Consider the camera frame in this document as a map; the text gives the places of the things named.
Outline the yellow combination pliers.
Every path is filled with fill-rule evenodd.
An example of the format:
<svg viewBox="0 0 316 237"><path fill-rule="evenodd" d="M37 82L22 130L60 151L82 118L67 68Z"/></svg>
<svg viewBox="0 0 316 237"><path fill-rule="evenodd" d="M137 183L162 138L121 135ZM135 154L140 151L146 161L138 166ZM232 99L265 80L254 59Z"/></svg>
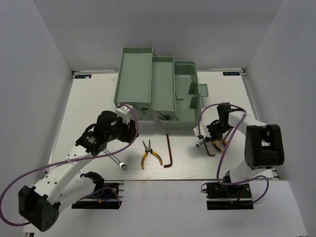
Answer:
<svg viewBox="0 0 316 237"><path fill-rule="evenodd" d="M215 150L217 150L220 153L223 153L224 149L228 146L228 141L222 141L221 140L215 140L212 141L212 145L215 148Z"/></svg>

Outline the small silver combination wrench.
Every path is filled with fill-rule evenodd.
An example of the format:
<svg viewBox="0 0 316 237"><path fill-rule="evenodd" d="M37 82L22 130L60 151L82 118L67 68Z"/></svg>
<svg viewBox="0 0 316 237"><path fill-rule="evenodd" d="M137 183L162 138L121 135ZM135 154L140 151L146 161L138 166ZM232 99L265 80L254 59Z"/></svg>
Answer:
<svg viewBox="0 0 316 237"><path fill-rule="evenodd" d="M210 139L209 138L202 138L202 139L199 139L199 141L195 144L195 146L198 148L200 147L202 144L205 144L206 142L209 142Z"/></svg>

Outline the large silver ratchet wrench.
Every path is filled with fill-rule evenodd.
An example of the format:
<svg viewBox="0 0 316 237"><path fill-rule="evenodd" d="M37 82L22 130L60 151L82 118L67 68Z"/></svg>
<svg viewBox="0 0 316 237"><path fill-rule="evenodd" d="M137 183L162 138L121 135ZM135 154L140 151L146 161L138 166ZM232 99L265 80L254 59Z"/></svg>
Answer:
<svg viewBox="0 0 316 237"><path fill-rule="evenodd" d="M109 152L107 149L105 149L105 150L103 150L103 153L108 155L111 152ZM127 169L127 165L124 162L121 162L118 158L116 158L116 156L110 155L109 158L111 160L113 160L120 167L121 170L125 171Z"/></svg>

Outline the long brown hex key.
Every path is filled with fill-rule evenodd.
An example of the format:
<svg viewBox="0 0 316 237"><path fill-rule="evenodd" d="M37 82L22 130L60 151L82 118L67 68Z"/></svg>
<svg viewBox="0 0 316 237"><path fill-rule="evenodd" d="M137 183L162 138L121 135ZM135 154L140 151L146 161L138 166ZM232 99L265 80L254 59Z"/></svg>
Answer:
<svg viewBox="0 0 316 237"><path fill-rule="evenodd" d="M170 168L173 165L173 159L172 159L172 151L171 151L170 140L169 140L169 135L168 134L166 134L166 139L167 139L167 146L168 146L168 153L169 153L170 163L169 164L165 164L163 167L164 168Z"/></svg>

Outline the green plastic toolbox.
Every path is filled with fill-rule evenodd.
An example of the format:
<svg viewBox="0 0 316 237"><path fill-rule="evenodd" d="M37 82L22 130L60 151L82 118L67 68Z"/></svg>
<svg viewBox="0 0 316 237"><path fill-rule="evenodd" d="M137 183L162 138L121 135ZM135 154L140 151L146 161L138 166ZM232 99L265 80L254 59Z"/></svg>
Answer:
<svg viewBox="0 0 316 237"><path fill-rule="evenodd" d="M202 97L208 97L208 86L199 83L195 62L157 56L152 47L122 49L115 105L132 105L165 129L185 130L197 126Z"/></svg>

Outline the thin brown hex key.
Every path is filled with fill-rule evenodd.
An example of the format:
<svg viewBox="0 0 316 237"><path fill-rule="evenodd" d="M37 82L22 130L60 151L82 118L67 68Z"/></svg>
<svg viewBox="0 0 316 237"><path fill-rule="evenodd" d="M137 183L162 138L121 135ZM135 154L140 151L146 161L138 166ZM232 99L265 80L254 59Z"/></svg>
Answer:
<svg viewBox="0 0 316 237"><path fill-rule="evenodd" d="M226 134L225 137L222 139L222 141L226 141L226 139L227 139L227 137L230 135L231 131L232 131L232 129L227 132L227 134Z"/></svg>

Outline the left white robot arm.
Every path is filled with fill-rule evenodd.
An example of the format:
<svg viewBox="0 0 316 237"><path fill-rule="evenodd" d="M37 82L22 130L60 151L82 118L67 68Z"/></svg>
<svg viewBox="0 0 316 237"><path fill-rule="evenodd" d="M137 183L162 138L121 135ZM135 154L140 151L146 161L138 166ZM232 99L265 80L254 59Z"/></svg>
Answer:
<svg viewBox="0 0 316 237"><path fill-rule="evenodd" d="M19 214L41 232L49 230L59 214L79 199L104 192L104 179L95 172L80 171L103 152L107 144L119 140L131 144L137 138L137 117L124 105L103 111L96 123L89 125L64 161L56 165L32 187L24 186L18 193Z"/></svg>

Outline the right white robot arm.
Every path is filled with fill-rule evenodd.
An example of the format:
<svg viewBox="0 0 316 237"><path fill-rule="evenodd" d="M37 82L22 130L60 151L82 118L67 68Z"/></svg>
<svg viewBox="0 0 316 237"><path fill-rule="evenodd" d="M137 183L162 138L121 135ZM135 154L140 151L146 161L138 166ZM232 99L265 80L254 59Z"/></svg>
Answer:
<svg viewBox="0 0 316 237"><path fill-rule="evenodd" d="M245 136L244 158L234 169L226 173L229 179L222 182L223 192L234 197L241 191L241 184L262 177L260 173L284 164L285 156L281 128L277 124L265 124L247 114L241 107L230 103L218 103L218 119L206 126L205 137L219 141L231 132L222 152L217 170L217 181L224 156L234 134L239 131Z"/></svg>

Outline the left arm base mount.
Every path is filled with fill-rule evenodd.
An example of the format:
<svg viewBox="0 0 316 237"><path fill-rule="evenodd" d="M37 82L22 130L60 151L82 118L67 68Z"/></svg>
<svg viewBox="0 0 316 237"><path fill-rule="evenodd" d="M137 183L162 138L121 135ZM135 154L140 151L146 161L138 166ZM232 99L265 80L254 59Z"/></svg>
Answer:
<svg viewBox="0 0 316 237"><path fill-rule="evenodd" d="M72 209L113 209L118 210L123 201L124 182L106 182L96 172L81 174L80 178L90 180L93 184L93 194L72 204Z"/></svg>

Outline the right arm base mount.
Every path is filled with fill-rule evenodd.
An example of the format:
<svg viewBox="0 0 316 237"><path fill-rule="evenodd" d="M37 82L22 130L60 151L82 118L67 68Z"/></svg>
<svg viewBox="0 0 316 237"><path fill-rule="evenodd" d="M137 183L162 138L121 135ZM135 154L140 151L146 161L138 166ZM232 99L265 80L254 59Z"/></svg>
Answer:
<svg viewBox="0 0 316 237"><path fill-rule="evenodd" d="M254 209L249 184L225 186L218 182L201 185L206 193L207 210L249 210Z"/></svg>

